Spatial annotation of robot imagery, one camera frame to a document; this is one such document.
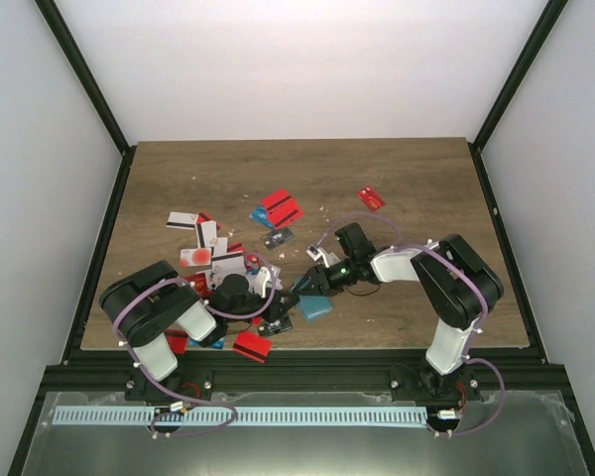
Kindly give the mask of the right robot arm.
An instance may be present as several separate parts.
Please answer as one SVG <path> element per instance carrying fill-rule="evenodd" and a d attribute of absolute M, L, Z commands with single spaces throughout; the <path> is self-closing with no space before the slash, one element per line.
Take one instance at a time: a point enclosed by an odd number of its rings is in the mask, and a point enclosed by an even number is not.
<path fill-rule="evenodd" d="M 417 374 L 418 385 L 432 399 L 447 397 L 469 358 L 473 335 L 504 296 L 501 279 L 459 234 L 379 250 L 352 222 L 336 230 L 335 238 L 345 259 L 334 260 L 318 245 L 309 247 L 316 265 L 296 281 L 292 293 L 331 298 L 359 282 L 420 283 L 438 324 Z"/>

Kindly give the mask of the teal card holder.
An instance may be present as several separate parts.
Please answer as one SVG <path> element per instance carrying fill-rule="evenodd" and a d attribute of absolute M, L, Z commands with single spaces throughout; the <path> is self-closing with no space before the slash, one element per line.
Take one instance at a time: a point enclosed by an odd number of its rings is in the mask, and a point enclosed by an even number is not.
<path fill-rule="evenodd" d="M 321 297 L 300 296 L 297 309 L 304 320 L 313 323 L 333 311 L 333 303 L 328 296 Z"/>

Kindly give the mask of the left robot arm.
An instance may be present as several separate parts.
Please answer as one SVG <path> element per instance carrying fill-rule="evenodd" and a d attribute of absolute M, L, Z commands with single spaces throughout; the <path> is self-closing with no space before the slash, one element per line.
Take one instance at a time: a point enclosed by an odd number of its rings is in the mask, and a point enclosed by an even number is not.
<path fill-rule="evenodd" d="M 114 283 L 99 298 L 113 333 L 147 371 L 149 390 L 163 401 L 182 389 L 178 357 L 166 337 L 171 327 L 209 346 L 226 334 L 229 320 L 280 323 L 297 304 L 298 296 L 283 291 L 266 267 L 255 275 L 229 271 L 205 297 L 166 261 Z"/>

